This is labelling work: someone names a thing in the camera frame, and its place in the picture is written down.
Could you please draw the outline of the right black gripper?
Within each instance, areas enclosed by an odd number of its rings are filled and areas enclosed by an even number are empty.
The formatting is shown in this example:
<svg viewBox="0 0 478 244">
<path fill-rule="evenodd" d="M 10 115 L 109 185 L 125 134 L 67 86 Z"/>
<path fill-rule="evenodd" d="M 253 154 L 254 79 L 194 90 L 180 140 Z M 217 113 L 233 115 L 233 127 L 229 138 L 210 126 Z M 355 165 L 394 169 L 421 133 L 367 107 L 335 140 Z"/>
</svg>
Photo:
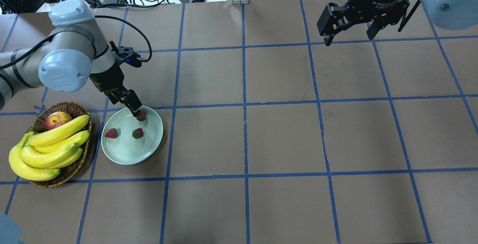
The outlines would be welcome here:
<svg viewBox="0 0 478 244">
<path fill-rule="evenodd" d="M 348 0 L 343 6 L 328 3 L 316 26 L 326 46 L 338 33 L 362 23 L 370 23 L 367 36 L 373 40 L 380 30 L 398 24 L 409 6 L 409 0 Z"/>
</svg>

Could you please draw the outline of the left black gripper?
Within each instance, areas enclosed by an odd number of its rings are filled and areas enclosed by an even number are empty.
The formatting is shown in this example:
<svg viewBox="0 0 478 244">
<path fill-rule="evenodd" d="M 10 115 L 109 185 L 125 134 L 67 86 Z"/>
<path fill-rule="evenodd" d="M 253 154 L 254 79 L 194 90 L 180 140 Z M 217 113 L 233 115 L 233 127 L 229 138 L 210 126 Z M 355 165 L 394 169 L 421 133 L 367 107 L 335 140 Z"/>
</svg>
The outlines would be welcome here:
<svg viewBox="0 0 478 244">
<path fill-rule="evenodd" d="M 132 115 L 136 118 L 141 114 L 142 103 L 133 89 L 124 87 L 124 78 L 121 67 L 117 65 L 104 72 L 92 73 L 89 76 L 94 86 L 104 93 L 113 105 L 123 104 L 132 111 Z"/>
</svg>

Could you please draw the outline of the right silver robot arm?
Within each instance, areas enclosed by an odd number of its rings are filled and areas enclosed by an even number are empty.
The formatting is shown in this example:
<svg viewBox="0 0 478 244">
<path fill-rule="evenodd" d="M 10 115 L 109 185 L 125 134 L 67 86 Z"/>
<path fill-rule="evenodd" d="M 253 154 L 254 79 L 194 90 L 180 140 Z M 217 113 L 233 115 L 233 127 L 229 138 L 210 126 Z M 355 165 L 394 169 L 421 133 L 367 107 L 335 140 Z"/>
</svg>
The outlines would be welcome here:
<svg viewBox="0 0 478 244">
<path fill-rule="evenodd" d="M 401 32 L 417 7 L 422 5 L 429 19 L 439 28 L 465 30 L 477 25 L 478 0 L 348 0 L 343 6 L 328 3 L 316 26 L 329 46 L 334 37 L 350 27 L 369 23 L 367 36 L 374 39 L 382 29 L 399 25 Z"/>
</svg>

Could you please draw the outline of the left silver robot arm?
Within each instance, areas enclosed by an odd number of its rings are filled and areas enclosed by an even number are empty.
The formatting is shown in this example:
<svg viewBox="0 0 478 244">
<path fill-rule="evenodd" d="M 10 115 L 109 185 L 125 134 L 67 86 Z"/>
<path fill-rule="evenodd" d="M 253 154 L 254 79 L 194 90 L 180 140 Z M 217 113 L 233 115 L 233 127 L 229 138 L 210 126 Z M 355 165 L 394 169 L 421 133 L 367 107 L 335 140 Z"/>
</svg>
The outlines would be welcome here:
<svg viewBox="0 0 478 244">
<path fill-rule="evenodd" d="M 124 87 L 121 64 L 141 67 L 145 59 L 133 48 L 107 42 L 89 6 L 80 0 L 55 4 L 48 12 L 55 29 L 31 49 L 1 53 L 0 103 L 18 92 L 45 86 L 76 92 L 91 80 L 112 104 L 121 103 L 138 116 L 142 103 Z"/>
</svg>

